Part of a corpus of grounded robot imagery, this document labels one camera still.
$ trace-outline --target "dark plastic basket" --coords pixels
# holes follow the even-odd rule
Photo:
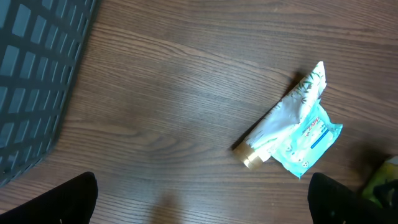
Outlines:
[[[58,141],[100,0],[0,0],[0,187]]]

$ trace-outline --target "wet wipes package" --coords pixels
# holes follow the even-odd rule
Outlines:
[[[330,122],[318,100],[303,123],[281,142],[272,156],[301,177],[336,141],[342,127]]]
[[[320,105],[326,87],[323,62],[267,113],[234,153],[250,169],[271,156],[301,177],[340,135]]]

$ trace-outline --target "bottle cap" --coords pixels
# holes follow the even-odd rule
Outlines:
[[[242,142],[234,149],[235,156],[249,169],[257,169],[261,166],[262,160],[258,153],[245,142]]]

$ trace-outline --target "dark brown wooden surface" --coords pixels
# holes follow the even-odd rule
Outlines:
[[[398,154],[395,0],[104,0],[56,150],[0,189],[12,209],[92,171],[92,223],[311,223],[323,172],[357,190]],[[231,147],[319,61],[344,128],[298,180]]]

